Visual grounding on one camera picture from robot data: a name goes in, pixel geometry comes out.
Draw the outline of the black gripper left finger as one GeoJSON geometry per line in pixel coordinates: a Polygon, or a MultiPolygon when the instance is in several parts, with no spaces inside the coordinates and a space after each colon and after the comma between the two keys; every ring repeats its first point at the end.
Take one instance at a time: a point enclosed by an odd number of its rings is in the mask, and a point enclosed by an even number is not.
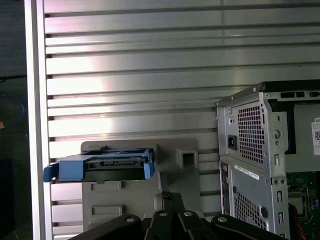
{"type": "Polygon", "coordinates": [[[141,219],[134,214],[123,214],[83,233],[73,240],[170,240],[178,213],[185,210],[182,195],[164,191],[159,194],[160,209],[152,217],[141,219]]]}

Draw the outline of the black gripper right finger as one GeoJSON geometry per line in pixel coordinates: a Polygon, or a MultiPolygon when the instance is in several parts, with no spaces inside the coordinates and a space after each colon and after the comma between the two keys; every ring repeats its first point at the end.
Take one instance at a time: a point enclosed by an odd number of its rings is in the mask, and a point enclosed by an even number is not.
{"type": "Polygon", "coordinates": [[[229,215],[207,221],[185,208],[182,195],[172,193],[172,210],[187,240],[282,240],[283,237],[229,215]]]}

